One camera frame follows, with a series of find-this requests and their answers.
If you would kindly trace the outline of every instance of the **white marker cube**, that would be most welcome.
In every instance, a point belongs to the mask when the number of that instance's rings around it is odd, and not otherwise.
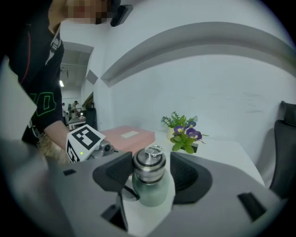
[[[88,159],[92,152],[100,146],[105,135],[84,125],[68,133],[66,152],[71,162],[81,162]]]

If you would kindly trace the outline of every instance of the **purple flower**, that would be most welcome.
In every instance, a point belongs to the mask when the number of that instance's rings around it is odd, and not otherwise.
[[[200,140],[203,138],[200,131],[195,131],[187,135],[188,137],[194,138],[195,140]]]
[[[193,133],[193,132],[196,132],[196,130],[195,130],[194,128],[188,128],[188,129],[186,130],[186,134],[187,134],[187,135],[189,135],[189,134],[191,134],[191,133]]]
[[[196,122],[194,122],[194,121],[190,121],[190,122],[188,123],[187,126],[188,126],[189,128],[193,128],[193,127],[196,126]]]
[[[176,127],[174,127],[174,131],[176,132],[176,133],[181,133],[181,132],[183,132],[183,127],[182,126],[176,126]]]

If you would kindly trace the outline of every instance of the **potted plant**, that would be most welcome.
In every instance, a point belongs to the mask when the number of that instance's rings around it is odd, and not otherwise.
[[[180,117],[176,112],[173,112],[170,117],[164,116],[161,119],[161,122],[167,126],[167,132],[166,132],[166,137],[168,139],[171,139],[173,137],[174,133],[174,127],[176,126],[182,126],[185,127],[189,122],[197,122],[197,116],[194,118],[187,119],[185,115]]]
[[[175,145],[173,146],[172,151],[178,151],[180,149],[185,150],[187,153],[192,154],[197,151],[198,144],[194,142],[202,140],[203,136],[200,131],[196,131],[193,127],[196,126],[196,122],[190,121],[186,126],[176,126],[174,127],[174,137],[170,140]]]

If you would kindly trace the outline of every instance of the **gray chair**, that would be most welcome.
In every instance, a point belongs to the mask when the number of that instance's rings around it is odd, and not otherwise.
[[[270,189],[282,199],[290,197],[296,183],[296,121],[292,119],[296,105],[286,104],[285,119],[274,126],[276,167]]]

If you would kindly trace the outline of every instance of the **black chair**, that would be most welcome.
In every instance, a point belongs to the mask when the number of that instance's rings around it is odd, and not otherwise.
[[[296,126],[291,114],[296,105],[286,106],[285,121],[277,120],[274,126],[276,140],[276,167],[270,189],[281,198],[288,198],[296,182]]]
[[[93,107],[93,103],[86,105],[86,124],[90,125],[95,130],[98,130],[97,126],[97,112]]]

